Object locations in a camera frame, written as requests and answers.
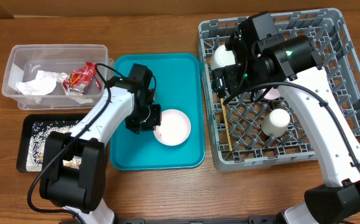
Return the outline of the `white small bowl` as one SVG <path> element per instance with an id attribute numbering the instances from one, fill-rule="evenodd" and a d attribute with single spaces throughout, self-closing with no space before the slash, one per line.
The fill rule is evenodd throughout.
<path id="1" fill-rule="evenodd" d="M 226 50 L 225 45 L 220 45 L 214 52 L 210 60 L 212 70 L 235 64 L 235 56 L 232 51 Z"/>

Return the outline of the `pink bowl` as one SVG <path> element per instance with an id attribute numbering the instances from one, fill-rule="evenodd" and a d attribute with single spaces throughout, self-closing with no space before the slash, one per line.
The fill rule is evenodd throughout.
<path id="1" fill-rule="evenodd" d="M 177 146 L 187 140 L 191 132 L 188 116 L 180 110 L 170 109 L 162 112 L 160 126 L 153 134 L 158 142 L 166 146 Z"/>

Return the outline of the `wooden chopstick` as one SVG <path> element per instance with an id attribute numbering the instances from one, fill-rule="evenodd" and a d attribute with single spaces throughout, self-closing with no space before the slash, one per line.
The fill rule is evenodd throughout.
<path id="1" fill-rule="evenodd" d="M 232 152 L 233 147 L 232 147 L 232 142 L 231 142 L 231 136 L 230 136 L 230 133 L 229 133 L 229 125 L 228 125 L 228 120 L 227 120 L 226 107 L 224 105 L 224 99 L 223 98 L 220 98 L 220 103 L 221 103 L 221 109 L 222 109 L 222 112 L 223 112 L 224 125 L 225 125 L 227 140 L 228 140 L 228 147 L 229 147 L 229 151 Z"/>

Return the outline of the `white plate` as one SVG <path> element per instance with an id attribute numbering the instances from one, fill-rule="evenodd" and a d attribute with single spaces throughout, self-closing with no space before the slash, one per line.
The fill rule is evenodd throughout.
<path id="1" fill-rule="evenodd" d="M 281 97 L 278 89 L 276 88 L 270 88 L 268 89 L 262 89 L 262 97 L 266 100 L 275 100 Z"/>

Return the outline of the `white paper cup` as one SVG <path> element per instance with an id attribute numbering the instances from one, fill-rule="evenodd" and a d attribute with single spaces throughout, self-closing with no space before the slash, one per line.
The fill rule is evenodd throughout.
<path id="1" fill-rule="evenodd" d="M 272 110 L 261 124 L 263 133 L 269 137 L 282 136 L 290 123 L 290 115 L 283 109 Z"/>

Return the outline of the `red snack wrapper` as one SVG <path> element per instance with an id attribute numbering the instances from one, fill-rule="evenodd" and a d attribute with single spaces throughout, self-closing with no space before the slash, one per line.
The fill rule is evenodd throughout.
<path id="1" fill-rule="evenodd" d="M 96 84 L 98 90 L 102 90 L 102 84 L 96 77 L 95 64 L 86 62 L 64 79 L 62 87 L 66 95 L 82 95 L 92 83 Z"/>

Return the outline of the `rice and peanut leftovers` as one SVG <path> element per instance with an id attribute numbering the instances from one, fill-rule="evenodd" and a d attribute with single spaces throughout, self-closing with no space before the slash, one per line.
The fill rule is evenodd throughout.
<path id="1" fill-rule="evenodd" d="M 40 172 L 44 157 L 45 141 L 52 132 L 67 133 L 79 121 L 36 121 L 32 125 L 25 163 L 26 172 Z"/>

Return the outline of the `white paper napkin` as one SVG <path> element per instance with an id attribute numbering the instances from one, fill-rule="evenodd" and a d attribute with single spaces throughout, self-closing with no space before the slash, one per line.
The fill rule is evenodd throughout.
<path id="1" fill-rule="evenodd" d="M 18 82 L 16 83 L 16 88 L 20 93 L 27 96 L 48 95 L 54 91 L 57 83 L 62 83 L 67 77 L 67 73 L 39 70 L 33 80 Z"/>

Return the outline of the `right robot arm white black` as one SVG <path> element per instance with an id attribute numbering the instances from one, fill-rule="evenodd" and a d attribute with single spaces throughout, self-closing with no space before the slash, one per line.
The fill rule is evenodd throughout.
<path id="1" fill-rule="evenodd" d="M 360 212 L 360 143 L 340 110 L 311 38 L 285 39 L 271 15 L 241 22 L 226 42 L 234 63 L 212 71 L 213 90 L 234 97 L 275 88 L 297 115 L 320 165 L 324 183 L 303 202 L 277 215 L 277 223 L 341 223 Z"/>

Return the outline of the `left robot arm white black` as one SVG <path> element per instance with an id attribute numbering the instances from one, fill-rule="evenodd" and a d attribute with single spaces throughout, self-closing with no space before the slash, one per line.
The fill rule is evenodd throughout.
<path id="1" fill-rule="evenodd" d="M 45 141 L 42 170 L 27 193 L 27 204 L 38 213 L 69 213 L 77 223 L 118 223 L 103 200 L 107 150 L 121 123 L 133 133 L 153 131 L 162 109 L 154 103 L 156 77 L 135 63 L 128 76 L 118 73 L 93 109 L 67 133 L 51 132 Z"/>

